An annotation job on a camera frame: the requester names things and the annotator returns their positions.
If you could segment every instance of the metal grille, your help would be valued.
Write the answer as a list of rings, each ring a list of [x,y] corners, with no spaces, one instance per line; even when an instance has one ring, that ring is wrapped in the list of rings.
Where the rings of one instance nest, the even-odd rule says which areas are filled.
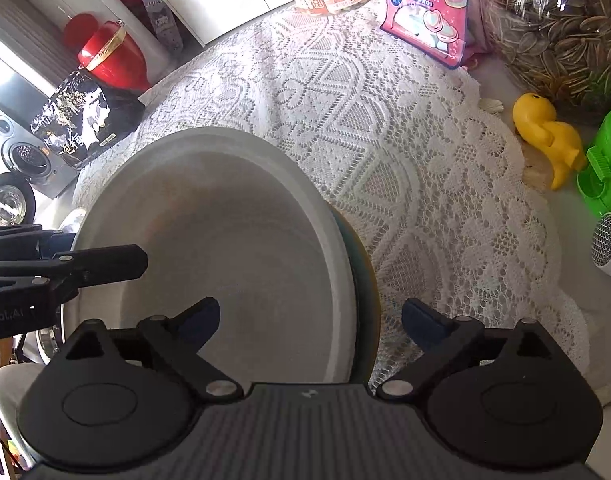
[[[611,214],[607,213],[594,228],[592,237],[592,261],[598,267],[603,267],[611,258]]]
[[[31,146],[17,146],[14,148],[15,153],[26,163],[40,168],[45,165],[45,155]]]
[[[10,150],[10,158],[16,170],[30,177],[44,176],[50,172],[50,161],[36,146],[17,144]]]

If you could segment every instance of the yellow toy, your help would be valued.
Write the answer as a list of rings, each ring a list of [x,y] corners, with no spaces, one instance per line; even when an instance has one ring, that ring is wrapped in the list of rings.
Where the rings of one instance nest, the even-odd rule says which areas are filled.
[[[523,140],[550,160],[554,170],[551,189],[559,189],[570,170],[581,171],[588,165],[579,133],[556,120],[556,110],[545,97],[523,94],[514,103],[512,120]]]

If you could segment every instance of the speaker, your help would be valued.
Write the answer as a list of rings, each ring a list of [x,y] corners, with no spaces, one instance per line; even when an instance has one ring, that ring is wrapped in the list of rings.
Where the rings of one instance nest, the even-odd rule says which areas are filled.
[[[35,190],[50,198],[59,196],[79,174],[41,139],[1,111],[0,156],[8,171],[21,174]]]
[[[31,224],[36,213],[34,191],[18,173],[0,174],[0,227]]]

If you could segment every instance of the pink snack bag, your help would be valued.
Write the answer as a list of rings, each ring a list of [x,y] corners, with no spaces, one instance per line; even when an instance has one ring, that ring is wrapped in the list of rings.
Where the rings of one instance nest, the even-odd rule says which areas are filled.
[[[387,0],[381,28],[450,68],[487,51],[479,0]]]

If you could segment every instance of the bowl rim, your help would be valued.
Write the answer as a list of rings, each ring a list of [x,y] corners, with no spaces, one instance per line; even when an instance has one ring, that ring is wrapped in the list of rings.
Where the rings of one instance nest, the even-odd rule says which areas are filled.
[[[95,239],[102,233],[100,225],[109,218],[112,203],[119,200],[116,196],[122,194],[123,183],[136,181],[147,171],[143,168],[147,168],[148,161],[151,162],[153,156],[160,159],[172,144],[175,149],[183,145],[185,149],[182,151],[186,154],[216,152],[252,162],[281,183],[298,203],[316,234],[330,278],[332,331],[323,381],[347,381],[355,352],[357,307],[352,271],[341,232],[328,203],[308,176],[292,159],[261,137],[233,128],[202,126],[181,130],[147,145],[128,159],[101,190],[80,226],[73,250],[95,246]],[[78,316],[81,297],[82,294],[63,308],[64,338],[82,321]]]

